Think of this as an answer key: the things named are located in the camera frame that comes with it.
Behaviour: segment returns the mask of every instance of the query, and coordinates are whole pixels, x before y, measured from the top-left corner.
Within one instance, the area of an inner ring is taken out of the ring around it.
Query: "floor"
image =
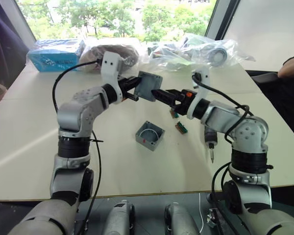
[[[204,220],[203,235],[217,235],[217,229],[211,229],[206,223],[206,216],[211,205],[206,200],[207,193],[201,193],[201,212]],[[139,196],[139,197],[113,197],[96,199],[92,213],[90,215],[89,230],[87,235],[101,234],[105,220],[111,209],[121,200],[126,199],[135,206],[136,235],[164,235],[164,209],[167,204],[178,202],[182,204],[191,216],[194,218],[197,227],[200,229],[202,222],[199,214],[199,193],[190,194],[173,194],[173,195],[155,195],[155,196]],[[21,219],[35,206],[37,203],[0,203],[0,235],[6,235]],[[84,202],[79,207],[79,213],[76,220],[84,218],[90,201]],[[280,203],[273,203],[274,209],[285,211],[294,217],[294,207]],[[227,213],[229,219],[238,229],[241,235],[249,234],[241,225],[235,215]]]

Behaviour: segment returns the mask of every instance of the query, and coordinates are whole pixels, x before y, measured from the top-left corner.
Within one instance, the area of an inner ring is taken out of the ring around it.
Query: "white table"
[[[57,122],[51,89],[59,73],[39,73],[27,65],[0,102],[0,200],[49,198],[53,158],[57,152]],[[191,72],[162,73],[162,89],[191,89]],[[240,65],[211,71],[211,84],[269,124],[268,164],[272,186],[294,185],[294,134]],[[57,89],[60,105],[72,95],[100,86],[99,75],[70,72]],[[217,94],[208,100],[230,104]],[[135,133],[149,120],[165,129],[154,152],[135,142]],[[126,100],[111,105],[94,123],[100,140],[102,181],[98,196],[209,191],[214,172],[230,161],[231,146],[219,134],[215,162],[203,143],[200,121],[180,117],[189,130],[181,135],[169,107],[161,102]],[[98,156],[91,148],[90,168],[98,175]]]

